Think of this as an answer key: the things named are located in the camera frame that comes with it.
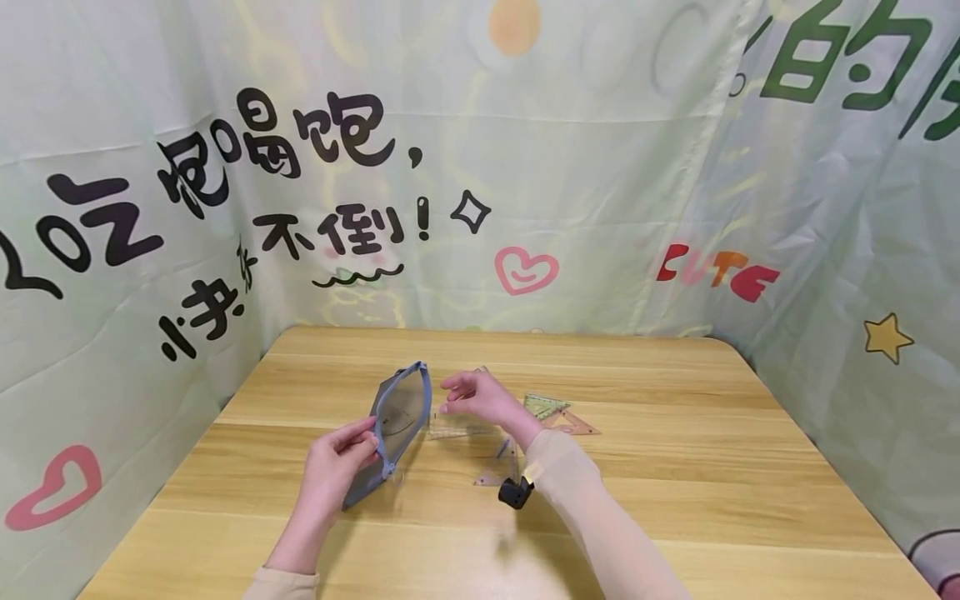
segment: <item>left hand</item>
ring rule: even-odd
[[[376,417],[354,421],[314,440],[303,467],[303,481],[294,513],[329,528],[333,525],[353,477],[376,462]]]
[[[303,467],[300,496],[264,566],[311,575],[357,472],[376,462],[376,417],[360,419],[314,440]]]

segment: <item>exclamation mark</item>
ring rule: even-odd
[[[430,239],[426,229],[430,227],[430,201],[424,196],[417,198],[417,225],[420,226],[420,239],[424,242]]]

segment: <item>red letters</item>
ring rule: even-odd
[[[671,281],[677,276],[677,271],[667,268],[667,263],[671,260],[687,256],[683,268],[681,281],[686,285],[693,285],[703,278],[707,270],[706,265],[709,258],[700,262],[700,253],[690,251],[687,244],[670,244],[667,248],[663,262],[660,264],[660,272],[657,274],[657,281]],[[734,275],[730,280],[730,289],[740,298],[753,303],[760,299],[763,290],[767,286],[761,282],[773,283],[780,277],[780,271],[764,267],[763,265],[753,265],[748,267],[750,257],[742,252],[723,251],[718,252],[713,259],[713,266],[716,267],[716,275],[713,276],[713,282],[710,287],[717,287],[723,283],[724,277],[730,269],[740,269],[741,271]]]
[[[767,289],[767,286],[760,282],[773,283],[779,276],[780,271],[767,269],[762,265],[754,265],[733,276],[733,279],[730,280],[730,289],[747,302],[756,302],[763,290]]]
[[[676,271],[671,271],[670,269],[666,268],[666,263],[670,262],[674,258],[680,258],[681,256],[686,255],[687,252],[690,252],[690,247],[687,244],[670,244],[670,248],[666,249],[666,256],[663,258],[663,264],[660,265],[660,272],[657,274],[657,281],[669,281],[677,276]]]

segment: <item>hand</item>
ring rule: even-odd
[[[311,575],[320,549],[333,527],[353,477],[376,462],[376,417],[344,425],[310,445],[300,495],[283,534],[264,566]]]
[[[303,467],[295,513],[333,525],[353,477],[376,462],[376,436],[371,431],[375,422],[376,417],[366,417],[314,440]]]
[[[524,452],[543,429],[543,424],[489,372],[458,372],[440,387],[450,391],[441,413],[474,415],[502,427]]]

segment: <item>fabric backdrop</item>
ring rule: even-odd
[[[296,323],[723,339],[960,597],[953,0],[0,14],[0,598]]]

